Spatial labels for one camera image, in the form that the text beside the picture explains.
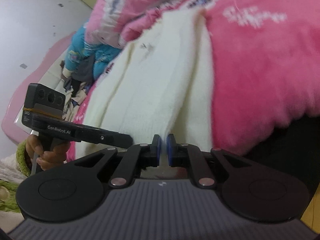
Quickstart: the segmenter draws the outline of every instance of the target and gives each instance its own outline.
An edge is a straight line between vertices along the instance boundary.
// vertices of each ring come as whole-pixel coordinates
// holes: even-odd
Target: round black pad
[[[23,214],[53,223],[79,219],[102,198],[103,187],[96,173],[68,164],[27,178],[16,193]]]
[[[263,166],[234,169],[222,198],[238,214],[260,222],[281,222],[302,215],[309,202],[298,179]]]
[[[39,193],[42,197],[49,200],[60,200],[71,197],[76,191],[77,186],[68,179],[52,179],[42,183]]]

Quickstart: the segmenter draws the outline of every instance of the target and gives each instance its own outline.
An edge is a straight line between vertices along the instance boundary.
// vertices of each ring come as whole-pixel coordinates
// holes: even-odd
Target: green sleeve
[[[18,185],[16,183],[6,182],[0,180],[0,210],[12,211],[19,213],[20,209],[16,202],[16,190]]]
[[[28,168],[28,165],[25,159],[26,143],[27,143],[27,140],[23,141],[18,145],[16,157],[17,157],[17,163],[19,164],[19,167],[20,167],[20,171],[22,172],[23,175],[29,177],[31,171]]]

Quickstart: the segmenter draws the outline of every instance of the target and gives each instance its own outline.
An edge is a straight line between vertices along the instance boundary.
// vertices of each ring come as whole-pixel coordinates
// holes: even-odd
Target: bedding
[[[98,79],[75,122],[130,134],[134,143],[151,142],[154,134],[165,139],[174,130],[177,138],[210,150],[213,74],[202,13],[201,9],[166,12],[130,42],[112,71]],[[98,149],[73,143],[68,160]]]
[[[320,0],[186,0],[206,9],[215,86],[215,147],[243,155],[274,127],[320,114]],[[153,9],[123,29],[140,36],[171,7]]]
[[[91,13],[85,33],[86,46],[108,44],[115,48],[122,48],[119,35],[124,25],[146,10],[163,3],[179,4],[183,0],[97,0]]]

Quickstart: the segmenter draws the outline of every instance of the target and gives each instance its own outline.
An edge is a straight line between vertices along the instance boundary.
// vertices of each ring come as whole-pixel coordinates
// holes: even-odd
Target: green fuzzy fabric
[[[26,143],[27,143],[27,140],[23,141],[18,145],[16,157],[17,157],[17,162],[19,164],[22,174],[29,177],[31,171],[26,164],[25,155],[24,155],[24,152],[26,150]]]
[[[20,213],[20,209],[16,202],[16,190],[18,188],[18,184],[0,180],[0,186],[5,187],[10,193],[9,198],[6,201],[3,202],[0,200],[0,210],[5,212],[12,211]]]

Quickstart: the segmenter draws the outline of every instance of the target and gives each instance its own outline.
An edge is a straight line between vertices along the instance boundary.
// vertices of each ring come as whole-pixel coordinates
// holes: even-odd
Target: dark fabric
[[[63,84],[65,90],[71,90],[73,88],[72,97],[75,97],[79,91],[80,84],[86,82],[87,85],[93,83],[93,64],[95,58],[94,55],[86,57],[79,63],[76,71],[74,71],[69,78],[67,78]]]
[[[92,84],[94,61],[95,61],[94,55],[86,57],[84,60],[80,62],[77,70],[71,74],[71,78],[81,82]]]
[[[304,116],[275,129],[245,157],[300,179],[311,199],[320,183],[320,117]]]

